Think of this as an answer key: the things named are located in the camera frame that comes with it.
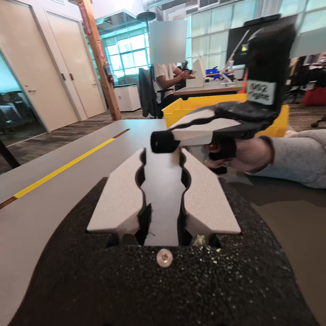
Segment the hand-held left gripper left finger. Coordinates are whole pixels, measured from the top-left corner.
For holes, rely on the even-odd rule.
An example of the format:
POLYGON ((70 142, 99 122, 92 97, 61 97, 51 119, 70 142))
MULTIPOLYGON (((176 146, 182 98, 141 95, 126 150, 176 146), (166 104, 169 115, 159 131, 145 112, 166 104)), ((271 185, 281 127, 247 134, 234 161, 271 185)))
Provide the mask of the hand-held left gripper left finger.
POLYGON ((137 150, 110 173, 87 226, 88 233, 111 233, 120 240, 132 234, 145 240, 151 205, 141 185, 145 181, 146 148, 137 150))

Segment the white door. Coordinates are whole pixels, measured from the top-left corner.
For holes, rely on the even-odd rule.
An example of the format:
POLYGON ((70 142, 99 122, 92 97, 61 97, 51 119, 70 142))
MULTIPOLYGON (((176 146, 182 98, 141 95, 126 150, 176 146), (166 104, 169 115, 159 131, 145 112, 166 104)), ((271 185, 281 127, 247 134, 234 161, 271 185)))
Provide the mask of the white door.
POLYGON ((0 46, 47 131, 78 121, 30 6, 0 1, 0 46))
POLYGON ((47 18, 84 115, 90 118, 104 113, 106 106, 81 23, 50 12, 47 18))

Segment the white desk box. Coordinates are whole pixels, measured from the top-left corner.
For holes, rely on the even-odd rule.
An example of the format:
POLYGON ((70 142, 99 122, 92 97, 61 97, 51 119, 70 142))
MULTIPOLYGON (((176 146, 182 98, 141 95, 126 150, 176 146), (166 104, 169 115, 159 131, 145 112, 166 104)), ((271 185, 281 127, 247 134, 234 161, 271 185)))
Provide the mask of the white desk box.
POLYGON ((186 80, 186 88, 202 87, 206 78, 205 62, 203 58, 198 58, 193 62, 191 75, 194 79, 186 80))

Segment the office chair with dark jacket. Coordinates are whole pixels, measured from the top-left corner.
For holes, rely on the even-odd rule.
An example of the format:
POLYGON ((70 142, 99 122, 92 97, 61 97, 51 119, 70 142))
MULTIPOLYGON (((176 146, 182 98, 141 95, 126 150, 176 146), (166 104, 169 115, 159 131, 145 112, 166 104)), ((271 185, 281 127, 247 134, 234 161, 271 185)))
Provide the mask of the office chair with dark jacket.
POLYGON ((154 68, 148 70, 139 68, 138 91, 143 117, 151 115, 155 119, 163 118, 163 101, 165 93, 173 91, 172 88, 155 91, 154 88, 154 68))

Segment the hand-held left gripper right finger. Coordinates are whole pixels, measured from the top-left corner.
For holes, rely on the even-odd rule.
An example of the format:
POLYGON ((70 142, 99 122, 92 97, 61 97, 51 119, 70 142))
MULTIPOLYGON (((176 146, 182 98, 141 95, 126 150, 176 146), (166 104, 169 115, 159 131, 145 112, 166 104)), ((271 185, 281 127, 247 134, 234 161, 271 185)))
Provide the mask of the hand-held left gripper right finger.
POLYGON ((177 219, 179 244, 189 245, 199 235, 214 245, 219 234, 241 234, 218 176, 186 149, 180 152, 180 166, 185 190, 177 219))

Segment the yellow tape strip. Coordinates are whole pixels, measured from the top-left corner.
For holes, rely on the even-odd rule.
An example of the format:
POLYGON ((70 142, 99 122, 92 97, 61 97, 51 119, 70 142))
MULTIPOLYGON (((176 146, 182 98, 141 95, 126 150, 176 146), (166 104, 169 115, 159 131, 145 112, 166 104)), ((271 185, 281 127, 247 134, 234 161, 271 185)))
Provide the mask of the yellow tape strip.
POLYGON ((39 187, 40 185, 46 183, 47 181, 49 181, 50 179, 54 178, 55 176, 59 175, 60 173, 62 173, 63 171, 69 169, 70 167, 72 167, 73 165, 77 164, 78 162, 82 161, 83 159, 85 159, 86 157, 90 156, 91 154, 95 153, 96 151, 98 151, 99 149, 103 148, 104 146, 108 145, 109 143, 111 143, 112 141, 114 141, 116 138, 110 138, 106 141, 104 141, 103 143, 101 143, 100 145, 96 146, 95 148, 87 151, 86 153, 82 154, 81 156, 75 158, 74 160, 68 162, 67 164, 63 165, 62 167, 56 169, 55 171, 51 172, 50 174, 46 175, 45 177, 41 178, 40 180, 34 182, 33 184, 29 185, 28 187, 22 189, 21 191, 19 191, 18 193, 15 193, 13 195, 13 200, 17 200, 21 197, 23 197, 24 195, 26 195, 27 193, 31 192, 32 190, 36 189, 37 187, 39 187))

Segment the large grid window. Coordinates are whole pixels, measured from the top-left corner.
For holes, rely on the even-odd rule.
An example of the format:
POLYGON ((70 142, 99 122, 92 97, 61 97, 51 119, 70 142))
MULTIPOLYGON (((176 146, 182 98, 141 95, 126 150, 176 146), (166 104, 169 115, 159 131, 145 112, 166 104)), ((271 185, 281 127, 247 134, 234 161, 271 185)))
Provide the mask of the large grid window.
POLYGON ((140 31, 102 39, 113 76, 117 78, 138 75, 139 69, 150 68, 148 33, 140 31))

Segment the black disc pole stand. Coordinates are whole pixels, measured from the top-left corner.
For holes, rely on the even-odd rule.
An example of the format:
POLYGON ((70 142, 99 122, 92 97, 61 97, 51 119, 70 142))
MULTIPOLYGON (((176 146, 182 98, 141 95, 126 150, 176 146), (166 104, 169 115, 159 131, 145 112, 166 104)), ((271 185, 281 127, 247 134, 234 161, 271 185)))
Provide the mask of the black disc pole stand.
POLYGON ((148 35, 148 43, 149 43, 149 22, 152 21, 152 20, 155 20, 156 17, 157 17, 156 13, 154 13, 152 11, 145 11, 145 12, 139 13, 136 16, 137 21, 146 23, 146 30, 147 30, 147 35, 148 35))

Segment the white low cabinet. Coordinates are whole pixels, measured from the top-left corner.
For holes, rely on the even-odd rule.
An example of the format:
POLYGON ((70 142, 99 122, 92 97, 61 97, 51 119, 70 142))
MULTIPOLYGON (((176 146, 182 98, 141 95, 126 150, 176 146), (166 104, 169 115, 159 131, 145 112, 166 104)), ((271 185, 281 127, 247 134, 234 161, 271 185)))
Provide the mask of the white low cabinet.
POLYGON ((115 87, 114 92, 120 112, 135 112, 141 109, 137 85, 115 87))

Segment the yellow plastic bin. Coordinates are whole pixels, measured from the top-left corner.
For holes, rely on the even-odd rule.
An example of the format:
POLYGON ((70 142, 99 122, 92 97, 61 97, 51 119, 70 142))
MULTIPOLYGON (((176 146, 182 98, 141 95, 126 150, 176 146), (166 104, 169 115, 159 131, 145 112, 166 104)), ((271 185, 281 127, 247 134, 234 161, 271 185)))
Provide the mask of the yellow plastic bin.
MULTIPOLYGON (((192 112, 195 109, 214 105, 220 102, 238 101, 244 102, 247 100, 246 94, 228 94, 218 96, 199 96, 190 97, 188 100, 178 99, 172 104, 163 109, 164 119, 167 128, 171 127, 186 114, 192 112)), ((266 130, 256 133, 256 136, 270 136, 270 137, 284 137, 284 135, 290 130, 288 125, 289 119, 289 106, 283 105, 281 112, 274 123, 266 130)))

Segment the wooden post with red signs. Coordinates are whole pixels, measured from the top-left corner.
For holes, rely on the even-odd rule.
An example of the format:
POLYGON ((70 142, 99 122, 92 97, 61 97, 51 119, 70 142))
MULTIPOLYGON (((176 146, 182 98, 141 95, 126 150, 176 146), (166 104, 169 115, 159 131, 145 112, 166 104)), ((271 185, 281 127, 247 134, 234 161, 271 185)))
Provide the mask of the wooden post with red signs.
POLYGON ((89 44, 92 49, 92 53, 96 62, 97 70, 100 76, 100 83, 103 88, 105 99, 108 103, 108 108, 113 121, 118 121, 122 119, 121 112, 116 100, 116 95, 112 82, 107 76, 107 61, 105 59, 104 50, 102 43, 100 41, 99 32, 97 29, 95 17, 92 10, 92 4, 90 0, 77 0, 77 5, 79 7, 84 29, 87 34, 89 44))

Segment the wooden office desk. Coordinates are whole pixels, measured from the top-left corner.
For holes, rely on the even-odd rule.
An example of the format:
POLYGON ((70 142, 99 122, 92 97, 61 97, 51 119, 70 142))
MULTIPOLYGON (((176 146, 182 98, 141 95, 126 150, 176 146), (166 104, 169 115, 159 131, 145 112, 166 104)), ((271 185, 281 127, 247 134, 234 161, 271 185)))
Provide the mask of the wooden office desk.
POLYGON ((201 87, 181 88, 173 93, 179 97, 199 97, 199 96, 218 96, 237 94, 243 90, 241 81, 235 81, 233 84, 224 85, 220 81, 210 81, 204 83, 201 87))

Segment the person's right hand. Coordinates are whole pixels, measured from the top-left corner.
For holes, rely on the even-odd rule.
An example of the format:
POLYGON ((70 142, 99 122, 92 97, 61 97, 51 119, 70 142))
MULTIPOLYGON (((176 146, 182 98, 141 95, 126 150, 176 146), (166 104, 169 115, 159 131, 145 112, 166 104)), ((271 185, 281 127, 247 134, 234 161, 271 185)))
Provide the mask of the person's right hand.
POLYGON ((249 140, 235 140, 236 156, 213 161, 206 159, 204 165, 210 169, 228 166, 242 173, 256 173, 274 161, 274 149, 269 138, 254 137, 249 140))

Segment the small black fabric roll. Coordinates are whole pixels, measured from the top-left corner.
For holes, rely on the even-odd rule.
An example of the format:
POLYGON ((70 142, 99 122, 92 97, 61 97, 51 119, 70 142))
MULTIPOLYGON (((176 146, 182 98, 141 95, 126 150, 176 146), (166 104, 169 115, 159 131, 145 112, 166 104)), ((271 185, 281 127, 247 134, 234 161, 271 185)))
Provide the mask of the small black fabric roll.
POLYGON ((180 145, 180 140, 176 140, 172 131, 154 131, 150 137, 151 150, 155 154, 173 153, 180 145))

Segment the red bag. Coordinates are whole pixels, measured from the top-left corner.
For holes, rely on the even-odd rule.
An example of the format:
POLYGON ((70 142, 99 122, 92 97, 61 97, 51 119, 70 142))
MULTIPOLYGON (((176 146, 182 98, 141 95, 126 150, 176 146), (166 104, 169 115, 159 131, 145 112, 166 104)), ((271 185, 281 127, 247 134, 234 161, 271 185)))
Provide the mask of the red bag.
POLYGON ((302 101, 306 107, 317 107, 317 106, 325 106, 326 105, 326 88, 324 87, 314 87, 308 90, 302 101))

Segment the person's right forearm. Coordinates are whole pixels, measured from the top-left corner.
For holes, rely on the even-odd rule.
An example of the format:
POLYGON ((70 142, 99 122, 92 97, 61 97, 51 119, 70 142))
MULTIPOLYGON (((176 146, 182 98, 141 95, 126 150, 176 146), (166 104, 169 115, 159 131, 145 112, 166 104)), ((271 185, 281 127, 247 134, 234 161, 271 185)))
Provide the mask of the person's right forearm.
POLYGON ((262 136, 274 150, 274 161, 254 176, 286 179, 309 188, 326 188, 326 130, 307 130, 289 137, 262 136))

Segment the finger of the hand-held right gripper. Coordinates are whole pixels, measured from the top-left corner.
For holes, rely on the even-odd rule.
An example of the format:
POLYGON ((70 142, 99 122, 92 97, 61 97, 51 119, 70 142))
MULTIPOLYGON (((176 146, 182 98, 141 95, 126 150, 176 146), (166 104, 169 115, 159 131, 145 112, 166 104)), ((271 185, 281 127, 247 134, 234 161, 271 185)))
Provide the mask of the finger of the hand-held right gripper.
POLYGON ((215 118, 215 110, 212 108, 196 109, 173 124, 169 131, 213 131, 215 123, 211 122, 215 118))
POLYGON ((231 119, 218 118, 206 124, 191 125, 186 128, 177 127, 172 130, 176 141, 180 141, 180 146, 196 146, 211 143, 213 132, 235 127, 239 122, 231 119))

